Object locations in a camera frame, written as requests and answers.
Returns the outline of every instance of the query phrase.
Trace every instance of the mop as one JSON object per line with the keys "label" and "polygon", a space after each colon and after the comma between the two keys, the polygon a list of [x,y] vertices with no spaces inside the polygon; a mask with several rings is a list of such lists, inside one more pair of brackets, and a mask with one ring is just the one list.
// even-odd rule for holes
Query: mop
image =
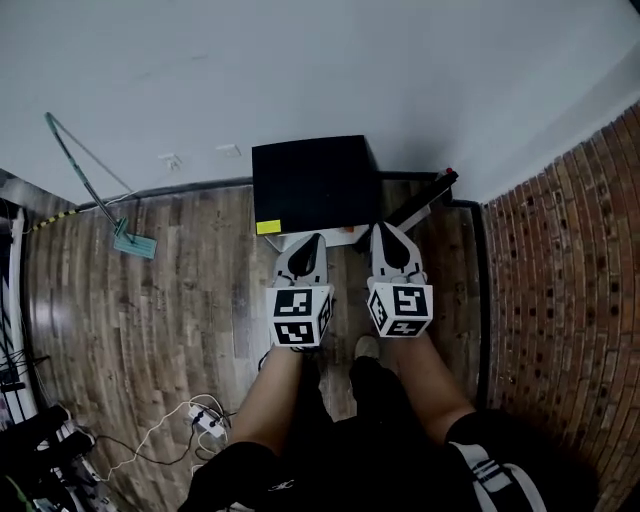
{"label": "mop", "polygon": [[150,260],[152,260],[156,254],[157,242],[152,238],[145,238],[143,236],[132,235],[126,232],[127,218],[123,217],[120,220],[116,220],[113,215],[111,215],[111,213],[107,209],[107,206],[104,204],[102,199],[100,199],[95,189],[91,186],[91,183],[89,183],[89,180],[82,172],[82,169],[80,169],[80,166],[76,163],[75,159],[73,158],[73,156],[71,156],[71,153],[67,149],[67,146],[65,146],[64,142],[60,138],[60,134],[58,133],[58,128],[56,126],[58,125],[62,127],[60,122],[55,117],[53,117],[53,114],[51,112],[47,112],[44,115],[44,118],[47,121],[47,125],[49,126],[51,133],[53,133],[53,136],[58,141],[58,144],[62,148],[62,151],[64,151],[67,160],[69,160],[71,167],[78,175],[78,178],[80,178],[80,181],[82,182],[84,187],[87,189],[98,207],[102,210],[102,213],[105,214],[107,219],[109,219],[109,222],[113,225],[113,235],[115,237],[115,240],[113,242],[114,249],[133,254],[134,256],[141,256],[143,258],[149,258]]}

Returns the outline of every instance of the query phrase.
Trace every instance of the electrical outlet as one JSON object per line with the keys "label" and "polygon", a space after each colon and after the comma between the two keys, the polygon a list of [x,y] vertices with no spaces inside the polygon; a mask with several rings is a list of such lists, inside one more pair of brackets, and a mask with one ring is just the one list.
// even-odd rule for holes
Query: electrical outlet
{"label": "electrical outlet", "polygon": [[180,160],[180,157],[175,153],[158,155],[158,160],[164,163],[169,172],[179,172],[182,168],[182,160]]}
{"label": "electrical outlet", "polygon": [[240,150],[235,144],[225,144],[224,146],[218,146],[216,148],[218,153],[222,153],[226,158],[237,158],[240,155]]}
{"label": "electrical outlet", "polygon": [[193,421],[201,412],[203,412],[204,414],[197,424],[215,438],[223,436],[225,430],[224,426],[222,425],[222,420],[218,418],[214,413],[212,413],[209,409],[201,407],[198,404],[193,404],[189,408],[189,417]]}

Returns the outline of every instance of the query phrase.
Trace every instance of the fiducial marker cube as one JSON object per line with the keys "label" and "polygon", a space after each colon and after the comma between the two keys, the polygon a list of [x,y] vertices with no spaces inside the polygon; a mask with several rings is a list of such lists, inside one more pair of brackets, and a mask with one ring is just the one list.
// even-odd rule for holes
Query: fiducial marker cube
{"label": "fiducial marker cube", "polygon": [[333,286],[267,288],[269,331],[279,347],[320,345],[332,315]]}
{"label": "fiducial marker cube", "polygon": [[433,287],[374,283],[367,306],[381,337],[413,338],[433,320]]}

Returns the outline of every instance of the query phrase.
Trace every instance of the wall socket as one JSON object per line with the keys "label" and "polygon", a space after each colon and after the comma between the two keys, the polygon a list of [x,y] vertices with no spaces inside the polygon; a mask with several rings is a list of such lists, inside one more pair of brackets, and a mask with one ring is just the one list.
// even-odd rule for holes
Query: wall socket
{"label": "wall socket", "polygon": [[222,437],[225,433],[224,426],[222,425],[222,420],[219,419],[211,411],[209,411],[209,409],[207,409],[206,407],[202,407],[198,404],[192,404],[189,408],[189,417],[193,421],[201,412],[203,412],[204,415],[202,416],[202,418],[200,418],[200,421],[197,423],[197,425],[200,425],[216,439]]}
{"label": "wall socket", "polygon": [[164,163],[169,172],[179,172],[182,168],[182,160],[180,160],[180,157],[175,153],[158,155],[158,160]]}

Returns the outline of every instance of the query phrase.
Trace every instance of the power strip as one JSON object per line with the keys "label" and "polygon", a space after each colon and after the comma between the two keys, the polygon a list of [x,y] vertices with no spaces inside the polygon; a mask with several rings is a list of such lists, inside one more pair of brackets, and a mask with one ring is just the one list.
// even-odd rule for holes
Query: power strip
{"label": "power strip", "polygon": [[224,435],[225,429],[221,425],[222,420],[215,417],[206,407],[202,407],[198,404],[193,404],[189,408],[189,417],[192,420],[195,420],[199,414],[202,414],[202,417],[200,418],[200,421],[198,421],[198,425],[200,425],[216,439]]}

